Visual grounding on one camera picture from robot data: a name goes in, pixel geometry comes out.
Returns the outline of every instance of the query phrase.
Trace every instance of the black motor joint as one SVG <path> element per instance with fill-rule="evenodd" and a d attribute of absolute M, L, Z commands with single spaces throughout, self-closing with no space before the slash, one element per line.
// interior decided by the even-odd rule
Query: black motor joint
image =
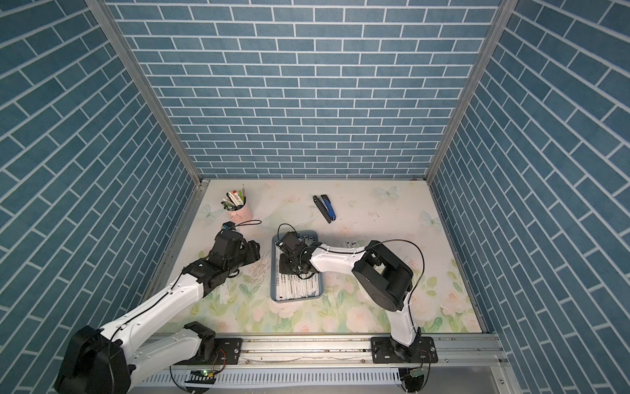
<path fill-rule="evenodd" d="M 225 222 L 214 238 L 210 253 L 182 270 L 182 274 L 191 274 L 203 284 L 204 297 L 240 267 L 260 259 L 260 244 L 246 241 L 241 233 L 234 231 L 235 227 L 233 222 Z"/>
<path fill-rule="evenodd" d="M 282 254 L 278 269 L 281 274 L 300 275 L 317 272 L 311 264 L 311 255 L 321 242 L 306 245 L 304 240 L 298 238 L 297 233 L 291 231 L 276 243 Z"/>

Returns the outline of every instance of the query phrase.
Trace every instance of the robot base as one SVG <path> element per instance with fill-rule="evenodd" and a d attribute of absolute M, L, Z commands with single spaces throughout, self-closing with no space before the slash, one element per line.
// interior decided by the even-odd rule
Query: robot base
<path fill-rule="evenodd" d="M 226 353 L 226 365 L 236 365 L 238 364 L 238 359 L 241 356 L 241 345 L 243 344 L 243 340 L 240 338 L 215 338 L 214 339 L 214 347 L 213 356 L 210 358 L 210 361 L 204 360 L 202 357 L 193 357 L 189 360 L 183 360 L 177 362 L 175 365 L 210 365 L 211 361 L 214 359 L 214 354 L 218 354 L 217 360 L 214 364 L 218 369 L 223 365 L 223 350 Z"/>
<path fill-rule="evenodd" d="M 420 337 L 408 348 L 393 344 L 391 337 L 372 337 L 372 362 L 374 364 L 394 364 L 408 362 L 413 364 L 435 363 L 438 361 L 435 343 L 431 337 Z"/>

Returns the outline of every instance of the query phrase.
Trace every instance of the white cable tray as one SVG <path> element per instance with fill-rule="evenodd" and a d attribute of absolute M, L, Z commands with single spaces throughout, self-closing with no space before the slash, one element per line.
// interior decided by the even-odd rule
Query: white cable tray
<path fill-rule="evenodd" d="M 192 369 L 174 369 L 173 377 L 184 385 L 190 379 Z M 213 385 L 187 383 L 188 387 L 214 388 L 273 388 L 311 385 L 389 385 L 399 383 L 398 368 L 273 368 L 273 369 L 229 369 L 217 375 Z M 166 369 L 145 379 L 139 386 L 174 386 Z"/>

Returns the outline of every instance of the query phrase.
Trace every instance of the aluminum frame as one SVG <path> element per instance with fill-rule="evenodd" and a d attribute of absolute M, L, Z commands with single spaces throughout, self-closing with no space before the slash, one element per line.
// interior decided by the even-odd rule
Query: aluminum frame
<path fill-rule="evenodd" d="M 153 116 L 155 116 L 157 122 L 159 123 L 162 131 L 168 141 L 173 145 L 173 149 L 175 153 L 180 158 L 182 164 L 186 168 L 186 171 L 192 178 L 195 185 L 200 185 L 202 181 L 202 176 L 197 170 L 197 167 L 193 164 L 186 148 L 181 143 L 180 137 L 177 135 L 175 131 L 175 127 L 171 122 L 171 119 L 164 111 L 164 107 L 162 107 L 162 103 L 160 103 L 158 97 L 156 96 L 153 88 L 151 88 L 151 84 L 147 79 L 147 76 L 142 71 L 138 60 L 135 58 L 129 43 L 125 39 L 122 30 L 114 20 L 112 12 L 110 11 L 107 4 L 105 4 L 105 0 L 86 0 L 86 4 L 90 11 L 92 11 L 92 15 L 98 22 L 101 29 L 103 29 L 103 33 L 110 41 L 110 44 L 114 48 L 114 51 L 120 58 L 120 61 L 125 66 L 125 69 L 129 73 L 132 81 L 134 82 L 136 88 L 140 91 L 140 94 L 146 101 L 147 106 L 151 110 Z"/>
<path fill-rule="evenodd" d="M 437 208 L 438 207 L 437 198 L 435 197 L 435 193 L 433 192 L 433 188 L 431 187 L 431 185 L 429 185 L 429 194 L 431 194 L 431 198 L 433 199 L 433 204 Z M 442 213 L 440 212 L 439 209 L 437 210 L 437 214 L 443 226 L 444 218 L 442 217 Z M 486 322 L 484 315 L 481 313 L 481 307 L 474 296 L 474 292 L 472 290 L 473 287 L 470 284 L 470 281 L 472 280 L 472 278 L 468 278 L 468 276 L 466 275 L 466 271 L 464 271 L 464 268 L 462 266 L 461 256 L 458 254 L 457 249 L 455 248 L 455 243 L 453 242 L 453 238 L 451 237 L 450 233 L 446 231 L 445 229 L 444 234 L 446 235 L 446 239 L 449 242 L 450 250 L 453 252 L 453 257 L 455 258 L 457 269 L 459 269 L 459 273 L 463 279 L 464 287 L 466 288 L 466 293 L 468 294 L 468 297 L 471 299 L 472 310 L 474 310 L 474 313 L 477 316 L 479 327 L 481 328 L 482 332 L 490 332 L 490 330 L 488 330 L 488 322 Z"/>
<path fill-rule="evenodd" d="M 159 340 L 167 334 L 156 334 L 151 340 Z M 374 364 L 372 362 L 370 340 L 377 334 L 218 334 L 217 337 L 242 338 L 241 357 L 237 365 L 227 366 L 230 372 L 256 374 L 264 371 L 284 369 L 317 369 L 341 372 L 364 369 L 366 373 L 380 371 L 383 368 L 405 368 L 413 364 L 391 363 Z M 457 333 L 428 334 L 435 342 L 439 361 L 431 364 L 432 368 L 471 368 L 473 371 L 490 368 L 499 394 L 518 394 L 520 388 L 516 382 L 507 357 L 493 333 Z M 203 366 L 175 365 L 176 376 L 186 374 Z M 149 379 L 141 386 L 164 386 L 164 378 Z M 195 384 L 197 387 L 212 385 Z"/>
<path fill-rule="evenodd" d="M 173 267 L 180 255 L 181 248 L 188 236 L 188 230 L 190 230 L 190 226 L 192 226 L 193 220 L 195 220 L 195 216 L 197 215 L 197 211 L 199 210 L 199 206 L 201 205 L 201 201 L 203 200 L 209 184 L 210 180 L 205 179 L 201 181 L 200 185 L 195 186 L 193 189 L 192 195 L 184 208 L 184 212 L 181 214 L 180 221 L 175 226 L 173 236 L 168 242 L 168 245 L 166 245 L 166 251 L 159 263 L 157 263 L 156 272 L 153 275 L 153 278 L 151 278 L 151 281 L 147 286 L 147 291 L 142 297 L 143 302 L 150 298 L 153 294 L 166 287 L 168 278 L 173 271 Z"/>
<path fill-rule="evenodd" d="M 449 123 L 447 123 L 446 128 L 444 129 L 444 134 L 442 134 L 442 138 L 437 145 L 437 150 L 433 155 L 431 163 L 429 164 L 427 175 L 425 176 L 425 180 L 429 186 L 433 182 L 433 179 L 437 174 L 437 170 L 440 168 L 442 160 L 444 160 L 444 156 L 446 156 L 450 143 L 453 141 L 455 133 L 457 133 L 457 128 L 464 118 L 466 109 L 468 109 L 468 105 L 473 98 L 474 91 L 477 89 L 488 63 L 490 63 L 490 58 L 495 52 L 499 38 L 501 38 L 501 35 L 507 26 L 508 20 L 512 15 L 512 11 L 514 11 L 514 7 L 516 7 L 517 2 L 518 0 L 503 0 L 496 11 L 495 17 L 490 25 L 488 35 L 486 36 L 486 39 L 483 40 L 477 59 L 472 66 L 471 73 L 466 79 L 464 89 L 462 89 L 462 95 L 457 101 L 457 105 L 450 116 Z"/>

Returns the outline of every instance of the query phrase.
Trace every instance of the floral tablecloth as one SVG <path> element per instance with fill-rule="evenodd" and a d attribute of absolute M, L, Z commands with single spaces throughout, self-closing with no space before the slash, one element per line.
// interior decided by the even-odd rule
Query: floral tablecloth
<path fill-rule="evenodd" d="M 213 180 L 169 281 L 181 268 L 208 254 L 221 224 L 228 221 L 221 198 L 244 185 L 248 204 L 262 225 L 241 227 L 247 240 L 260 243 L 261 258 L 227 280 L 227 291 L 210 293 L 167 323 L 161 332 L 175 332 L 185 323 L 200 321 L 217 332 L 389 332 L 389 321 L 359 286 L 354 276 L 324 274 L 324 294 L 318 299 L 276 303 L 270 298 L 272 237 L 280 223 L 299 230 L 315 230 L 331 246 L 356 241 L 403 238 L 420 246 L 425 274 L 411 297 L 411 312 L 423 332 L 481 332 L 466 293 L 437 210 L 424 181 L 374 180 Z M 337 220 L 328 224 L 312 201 L 327 194 Z M 402 242 L 387 247 L 415 274 L 422 270 L 417 249 Z"/>

